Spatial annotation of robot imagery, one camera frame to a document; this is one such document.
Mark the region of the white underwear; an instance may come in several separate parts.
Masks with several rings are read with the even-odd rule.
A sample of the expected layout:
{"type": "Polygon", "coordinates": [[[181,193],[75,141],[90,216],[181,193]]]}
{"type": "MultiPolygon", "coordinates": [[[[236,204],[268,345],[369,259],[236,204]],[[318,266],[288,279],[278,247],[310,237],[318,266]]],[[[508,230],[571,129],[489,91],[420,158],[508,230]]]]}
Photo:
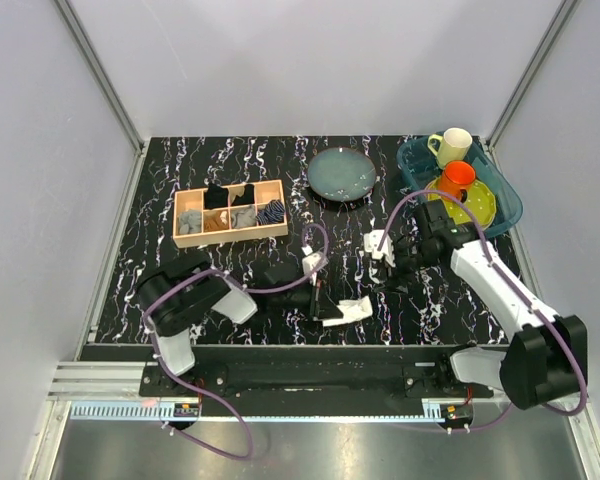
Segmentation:
{"type": "Polygon", "coordinates": [[[358,300],[341,300],[336,308],[341,316],[320,320],[324,327],[348,325],[370,318],[373,315],[373,306],[368,296],[358,300]]]}

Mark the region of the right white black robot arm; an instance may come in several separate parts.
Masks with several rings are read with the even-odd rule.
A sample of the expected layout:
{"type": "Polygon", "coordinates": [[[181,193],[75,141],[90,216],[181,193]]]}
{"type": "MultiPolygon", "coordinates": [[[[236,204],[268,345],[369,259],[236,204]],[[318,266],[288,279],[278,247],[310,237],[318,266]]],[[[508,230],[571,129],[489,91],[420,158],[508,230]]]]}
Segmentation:
{"type": "Polygon", "coordinates": [[[427,201],[414,211],[421,241],[410,253],[396,253],[388,229],[363,237],[366,253],[396,274],[445,265],[467,283],[505,333],[506,350],[460,347],[434,371],[434,384],[456,396],[469,384],[503,392],[515,407],[549,407],[576,394],[578,414],[587,400],[588,333],[577,316],[547,306],[502,262],[475,220],[457,223],[443,201],[427,201]]]}

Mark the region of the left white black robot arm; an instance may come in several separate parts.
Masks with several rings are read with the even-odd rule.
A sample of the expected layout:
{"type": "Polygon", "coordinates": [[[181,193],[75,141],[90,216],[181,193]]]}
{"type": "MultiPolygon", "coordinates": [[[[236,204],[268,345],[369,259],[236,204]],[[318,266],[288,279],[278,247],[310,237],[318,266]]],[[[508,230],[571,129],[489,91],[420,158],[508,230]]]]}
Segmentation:
{"type": "Polygon", "coordinates": [[[137,300],[148,318],[149,331],[156,336],[160,357],[166,367],[161,384],[176,396],[188,394],[195,386],[195,356],[189,331],[204,316],[216,312],[241,325],[256,313],[268,310],[297,309],[311,321],[323,324],[345,317],[340,305],[328,299],[317,278],[291,289],[281,288],[301,278],[319,264],[319,252],[304,259],[302,268],[290,262],[267,266],[256,275],[257,294],[242,291],[224,275],[209,275],[187,284],[174,294],[169,291],[189,277],[211,268],[211,258],[202,251],[178,258],[140,276],[137,300]]]}

